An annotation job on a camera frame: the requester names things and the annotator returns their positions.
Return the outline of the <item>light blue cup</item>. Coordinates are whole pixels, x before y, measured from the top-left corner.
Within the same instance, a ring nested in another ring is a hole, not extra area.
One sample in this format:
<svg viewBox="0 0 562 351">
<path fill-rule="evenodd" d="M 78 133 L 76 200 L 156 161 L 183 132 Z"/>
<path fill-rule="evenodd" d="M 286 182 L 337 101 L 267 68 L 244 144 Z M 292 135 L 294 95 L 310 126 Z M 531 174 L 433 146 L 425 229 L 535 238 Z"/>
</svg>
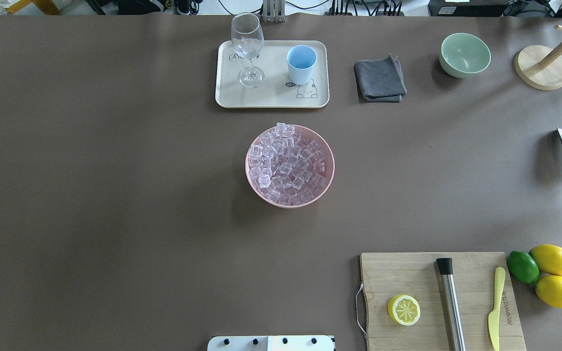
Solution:
<svg viewBox="0 0 562 351">
<path fill-rule="evenodd" d="M 287 53 L 287 66 L 290 80 L 297 86 L 306 84 L 312 77 L 317 54 L 310 46 L 291 47 Z"/>
</svg>

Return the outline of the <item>cream serving tray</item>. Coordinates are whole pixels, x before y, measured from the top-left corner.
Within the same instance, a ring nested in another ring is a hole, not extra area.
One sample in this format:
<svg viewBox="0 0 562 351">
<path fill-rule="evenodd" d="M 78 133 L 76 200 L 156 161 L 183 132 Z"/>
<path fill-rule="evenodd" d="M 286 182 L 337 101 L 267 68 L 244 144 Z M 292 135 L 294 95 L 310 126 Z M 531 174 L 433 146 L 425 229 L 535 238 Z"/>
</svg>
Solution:
<svg viewBox="0 0 562 351">
<path fill-rule="evenodd" d="M 287 53 L 294 46 L 312 47 L 317 55 L 310 80 L 297 86 L 290 80 Z M 240 71 L 248 61 L 234 51 L 230 41 L 218 49 L 216 102 L 223 108 L 321 108 L 329 102 L 329 78 L 326 47 L 316 40 L 266 40 L 254 64 L 264 72 L 259 87 L 239 82 Z"/>
</svg>

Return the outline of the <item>grey folded cloth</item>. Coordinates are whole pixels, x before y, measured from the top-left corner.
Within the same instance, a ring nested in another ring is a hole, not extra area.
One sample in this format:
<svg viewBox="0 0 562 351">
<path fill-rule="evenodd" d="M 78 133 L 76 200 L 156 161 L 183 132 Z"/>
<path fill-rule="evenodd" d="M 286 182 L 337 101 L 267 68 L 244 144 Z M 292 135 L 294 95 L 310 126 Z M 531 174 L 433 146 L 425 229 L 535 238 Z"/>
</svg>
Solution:
<svg viewBox="0 0 562 351">
<path fill-rule="evenodd" d="M 399 58 L 359 60 L 353 66 L 362 97 L 368 102 L 399 103 L 407 93 Z"/>
</svg>

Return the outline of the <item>clear wine glass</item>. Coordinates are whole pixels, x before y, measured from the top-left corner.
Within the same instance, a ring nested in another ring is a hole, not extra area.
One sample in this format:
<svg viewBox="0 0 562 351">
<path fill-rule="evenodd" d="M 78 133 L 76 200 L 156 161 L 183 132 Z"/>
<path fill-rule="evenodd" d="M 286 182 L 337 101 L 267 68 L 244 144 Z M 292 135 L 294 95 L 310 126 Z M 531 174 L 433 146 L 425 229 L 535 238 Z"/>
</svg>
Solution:
<svg viewBox="0 0 562 351">
<path fill-rule="evenodd" d="M 264 45 L 259 18 L 252 13 L 236 14 L 231 22 L 231 41 L 234 51 L 249 64 L 240 72 L 240 83 L 248 88 L 261 86 L 265 75 L 261 68 L 253 65 L 254 58 L 261 53 Z"/>
</svg>

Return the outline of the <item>wooden cutting board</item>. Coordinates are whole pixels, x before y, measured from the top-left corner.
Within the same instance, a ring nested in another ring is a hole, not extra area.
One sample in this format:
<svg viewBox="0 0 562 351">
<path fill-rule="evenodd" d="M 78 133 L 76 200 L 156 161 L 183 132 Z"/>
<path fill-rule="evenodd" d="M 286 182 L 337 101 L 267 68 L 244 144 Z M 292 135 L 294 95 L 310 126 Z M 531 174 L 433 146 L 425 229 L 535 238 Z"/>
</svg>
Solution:
<svg viewBox="0 0 562 351">
<path fill-rule="evenodd" d="M 506 253 L 361 253 L 369 351 L 452 351 L 450 322 L 437 258 L 450 257 L 468 351 L 493 349 L 488 314 L 494 307 L 497 267 Z M 420 305 L 419 322 L 399 325 L 387 311 L 390 298 L 410 295 Z"/>
</svg>

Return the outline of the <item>white control box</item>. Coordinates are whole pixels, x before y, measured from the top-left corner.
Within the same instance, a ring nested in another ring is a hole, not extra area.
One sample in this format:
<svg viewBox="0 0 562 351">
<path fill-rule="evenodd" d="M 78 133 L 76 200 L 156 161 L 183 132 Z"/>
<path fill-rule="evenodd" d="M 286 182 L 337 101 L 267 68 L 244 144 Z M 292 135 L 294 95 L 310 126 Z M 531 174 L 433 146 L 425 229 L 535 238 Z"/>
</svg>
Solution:
<svg viewBox="0 0 562 351">
<path fill-rule="evenodd" d="M 334 351 L 329 335 L 249 335 L 212 337 L 208 351 Z"/>
</svg>

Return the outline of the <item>halved lemon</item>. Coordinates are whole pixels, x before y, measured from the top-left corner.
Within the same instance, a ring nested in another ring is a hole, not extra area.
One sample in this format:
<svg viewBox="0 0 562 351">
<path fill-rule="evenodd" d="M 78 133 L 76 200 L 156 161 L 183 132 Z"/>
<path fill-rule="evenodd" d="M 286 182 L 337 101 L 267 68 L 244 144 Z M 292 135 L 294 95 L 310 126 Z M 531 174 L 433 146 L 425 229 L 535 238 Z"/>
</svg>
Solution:
<svg viewBox="0 0 562 351">
<path fill-rule="evenodd" d="M 407 294 L 399 294 L 390 298 L 387 303 L 387 311 L 394 322 L 404 326 L 414 325 L 421 317 L 419 302 Z"/>
</svg>

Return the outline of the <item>steel muddler black tip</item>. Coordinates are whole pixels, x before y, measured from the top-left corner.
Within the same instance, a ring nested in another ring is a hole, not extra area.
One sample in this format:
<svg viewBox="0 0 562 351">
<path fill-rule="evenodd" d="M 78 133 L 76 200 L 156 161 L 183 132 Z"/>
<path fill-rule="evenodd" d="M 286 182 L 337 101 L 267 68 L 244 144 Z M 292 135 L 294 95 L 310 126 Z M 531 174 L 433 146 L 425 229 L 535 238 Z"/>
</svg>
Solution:
<svg viewBox="0 0 562 351">
<path fill-rule="evenodd" d="M 455 351 L 466 351 L 459 300 L 456 291 L 452 259 L 450 257 L 437 258 L 437 267 L 444 288 L 450 335 Z"/>
</svg>

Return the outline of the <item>mint green bowl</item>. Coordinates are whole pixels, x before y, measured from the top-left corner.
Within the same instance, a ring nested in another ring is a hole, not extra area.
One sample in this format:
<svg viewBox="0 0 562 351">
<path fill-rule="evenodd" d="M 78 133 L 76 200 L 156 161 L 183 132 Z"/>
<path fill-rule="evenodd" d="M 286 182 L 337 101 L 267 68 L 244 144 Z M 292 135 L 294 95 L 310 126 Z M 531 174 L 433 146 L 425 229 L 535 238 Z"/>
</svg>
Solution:
<svg viewBox="0 0 562 351">
<path fill-rule="evenodd" d="M 469 33 L 453 33 L 440 47 L 440 66 L 452 77 L 469 78 L 484 71 L 491 62 L 488 46 Z"/>
</svg>

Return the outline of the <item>yellow plastic knife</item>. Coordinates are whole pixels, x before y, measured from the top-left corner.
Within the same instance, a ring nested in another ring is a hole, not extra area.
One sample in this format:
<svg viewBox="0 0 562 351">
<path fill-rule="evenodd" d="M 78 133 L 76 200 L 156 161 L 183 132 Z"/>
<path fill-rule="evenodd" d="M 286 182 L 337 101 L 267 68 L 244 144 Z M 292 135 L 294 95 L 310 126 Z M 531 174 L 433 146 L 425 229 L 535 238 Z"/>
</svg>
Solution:
<svg viewBox="0 0 562 351">
<path fill-rule="evenodd" d="M 500 315 L 505 280 L 505 269 L 500 266 L 496 267 L 494 273 L 493 309 L 487 317 L 488 334 L 494 351 L 500 350 Z"/>
</svg>

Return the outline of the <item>green lime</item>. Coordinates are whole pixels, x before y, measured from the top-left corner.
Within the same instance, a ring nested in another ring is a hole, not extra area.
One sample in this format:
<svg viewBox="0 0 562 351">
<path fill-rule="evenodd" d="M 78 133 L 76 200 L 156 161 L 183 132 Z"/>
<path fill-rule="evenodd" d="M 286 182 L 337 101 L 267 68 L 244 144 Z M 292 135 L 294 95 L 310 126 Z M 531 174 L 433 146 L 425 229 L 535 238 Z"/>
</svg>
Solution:
<svg viewBox="0 0 562 351">
<path fill-rule="evenodd" d="M 538 281 L 540 269 L 529 253 L 511 251 L 506 262 L 509 272 L 516 280 L 529 285 Z"/>
</svg>

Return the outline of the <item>yellow lemon near lime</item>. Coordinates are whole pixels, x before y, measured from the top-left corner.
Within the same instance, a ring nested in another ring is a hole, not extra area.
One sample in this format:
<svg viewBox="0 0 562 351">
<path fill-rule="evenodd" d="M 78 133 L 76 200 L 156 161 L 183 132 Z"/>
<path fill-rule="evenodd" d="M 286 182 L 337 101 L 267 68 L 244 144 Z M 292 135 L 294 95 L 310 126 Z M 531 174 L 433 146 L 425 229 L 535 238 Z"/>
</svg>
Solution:
<svg viewBox="0 0 562 351">
<path fill-rule="evenodd" d="M 562 247 L 540 244 L 529 251 L 543 273 L 562 276 Z"/>
</svg>

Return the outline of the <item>yellow lemon outer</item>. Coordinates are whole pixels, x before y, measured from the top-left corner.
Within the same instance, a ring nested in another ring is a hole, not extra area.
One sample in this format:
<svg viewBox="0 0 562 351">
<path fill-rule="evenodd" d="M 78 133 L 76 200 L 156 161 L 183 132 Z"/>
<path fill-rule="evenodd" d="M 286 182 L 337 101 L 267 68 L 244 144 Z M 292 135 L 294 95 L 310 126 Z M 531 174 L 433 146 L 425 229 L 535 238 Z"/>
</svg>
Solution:
<svg viewBox="0 0 562 351">
<path fill-rule="evenodd" d="M 537 281 L 535 292 L 542 302 L 562 309 L 562 276 L 545 275 Z"/>
</svg>

